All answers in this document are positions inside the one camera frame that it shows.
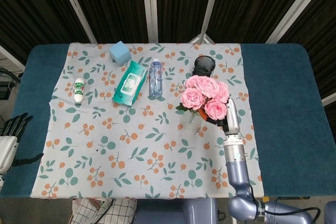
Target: green wipes pack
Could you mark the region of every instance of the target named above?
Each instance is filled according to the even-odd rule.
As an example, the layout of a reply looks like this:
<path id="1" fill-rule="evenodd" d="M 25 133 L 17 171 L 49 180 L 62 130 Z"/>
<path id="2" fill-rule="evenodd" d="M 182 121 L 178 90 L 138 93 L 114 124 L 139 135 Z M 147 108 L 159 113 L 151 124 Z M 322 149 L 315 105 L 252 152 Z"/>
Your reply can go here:
<path id="1" fill-rule="evenodd" d="M 143 66 L 131 61 L 114 93 L 114 102 L 131 106 L 138 97 L 146 75 L 147 70 Z"/>

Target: black cup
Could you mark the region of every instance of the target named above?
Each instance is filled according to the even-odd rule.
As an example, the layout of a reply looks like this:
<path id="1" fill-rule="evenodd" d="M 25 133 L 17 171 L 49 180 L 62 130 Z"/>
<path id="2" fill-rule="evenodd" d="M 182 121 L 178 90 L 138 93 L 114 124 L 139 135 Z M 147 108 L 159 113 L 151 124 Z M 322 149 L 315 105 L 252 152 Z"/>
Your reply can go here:
<path id="1" fill-rule="evenodd" d="M 195 60 L 193 76 L 211 76 L 216 67 L 216 62 L 210 56 L 199 56 Z"/>

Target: flower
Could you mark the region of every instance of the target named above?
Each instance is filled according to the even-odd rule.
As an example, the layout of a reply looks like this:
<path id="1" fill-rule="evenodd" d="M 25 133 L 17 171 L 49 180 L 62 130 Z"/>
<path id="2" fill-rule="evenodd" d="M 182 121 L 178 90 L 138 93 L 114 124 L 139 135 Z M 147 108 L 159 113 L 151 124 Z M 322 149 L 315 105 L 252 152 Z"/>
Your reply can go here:
<path id="1" fill-rule="evenodd" d="M 219 93 L 215 97 L 218 99 L 221 103 L 226 103 L 227 99 L 229 98 L 229 89 L 227 87 L 227 84 L 223 82 L 219 82 Z"/>
<path id="2" fill-rule="evenodd" d="M 213 120 L 222 120 L 226 116 L 226 105 L 221 103 L 218 99 L 211 99 L 204 106 L 205 112 Z"/>
<path id="3" fill-rule="evenodd" d="M 187 88 L 194 88 L 196 81 L 199 79 L 199 76 L 191 76 L 185 81 L 185 86 Z"/>
<path id="4" fill-rule="evenodd" d="M 181 101 L 183 106 L 185 106 L 186 108 L 198 110 L 205 103 L 205 98 L 203 97 L 200 90 L 187 88 L 181 94 Z"/>
<path id="5" fill-rule="evenodd" d="M 219 85 L 217 82 L 207 76 L 199 76 L 194 85 L 196 89 L 200 90 L 202 94 L 208 98 L 215 98 L 219 93 Z"/>

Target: blue sponge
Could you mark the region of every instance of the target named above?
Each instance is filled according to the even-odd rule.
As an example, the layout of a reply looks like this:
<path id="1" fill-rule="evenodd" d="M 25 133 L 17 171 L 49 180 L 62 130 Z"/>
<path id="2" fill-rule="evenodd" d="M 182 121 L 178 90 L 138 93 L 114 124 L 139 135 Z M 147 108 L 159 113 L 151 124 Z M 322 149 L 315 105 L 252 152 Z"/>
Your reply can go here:
<path id="1" fill-rule="evenodd" d="M 130 51 L 121 41 L 110 47 L 110 53 L 119 66 L 124 65 L 132 58 Z"/>

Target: tablecloth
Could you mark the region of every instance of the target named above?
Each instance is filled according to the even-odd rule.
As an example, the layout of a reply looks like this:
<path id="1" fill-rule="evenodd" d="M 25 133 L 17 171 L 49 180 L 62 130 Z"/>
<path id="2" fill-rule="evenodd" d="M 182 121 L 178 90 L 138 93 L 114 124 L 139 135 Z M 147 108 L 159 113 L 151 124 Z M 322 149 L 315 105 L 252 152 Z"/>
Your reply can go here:
<path id="1" fill-rule="evenodd" d="M 226 81 L 236 101 L 251 184 L 263 195 L 248 90 L 239 44 L 131 44 L 133 60 L 164 66 L 162 98 L 148 98 L 148 83 L 132 107 L 111 101 L 128 64 L 112 62 L 111 45 L 71 44 L 50 101 L 50 121 L 32 197 L 228 197 L 223 132 L 203 123 L 180 126 L 183 82 L 198 55 L 217 61 L 213 77 Z M 73 82 L 84 78 L 85 100 L 74 106 Z"/>

